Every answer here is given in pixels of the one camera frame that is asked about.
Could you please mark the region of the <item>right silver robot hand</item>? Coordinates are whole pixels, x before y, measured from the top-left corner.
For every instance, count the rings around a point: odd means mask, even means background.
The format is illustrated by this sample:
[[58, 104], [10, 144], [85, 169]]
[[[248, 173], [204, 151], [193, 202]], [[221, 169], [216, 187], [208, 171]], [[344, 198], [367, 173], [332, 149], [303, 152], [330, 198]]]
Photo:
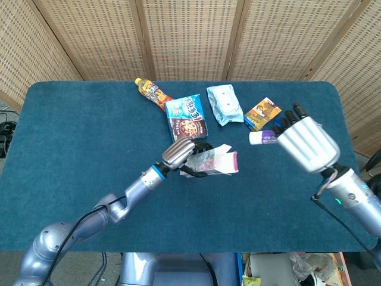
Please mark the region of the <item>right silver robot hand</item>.
[[308, 173], [320, 173], [340, 157], [337, 143], [298, 103], [272, 130], [277, 143]]

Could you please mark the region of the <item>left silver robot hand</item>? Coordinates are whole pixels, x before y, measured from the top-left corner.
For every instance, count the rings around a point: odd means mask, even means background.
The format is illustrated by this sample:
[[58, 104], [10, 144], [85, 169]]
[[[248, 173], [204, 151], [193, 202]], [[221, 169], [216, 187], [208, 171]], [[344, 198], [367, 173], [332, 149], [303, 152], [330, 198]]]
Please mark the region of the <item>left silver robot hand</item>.
[[186, 162], [190, 156], [212, 149], [212, 145], [205, 141], [180, 138], [163, 152], [162, 163], [170, 170], [181, 170], [192, 177], [204, 178], [208, 176], [205, 172], [195, 171]]

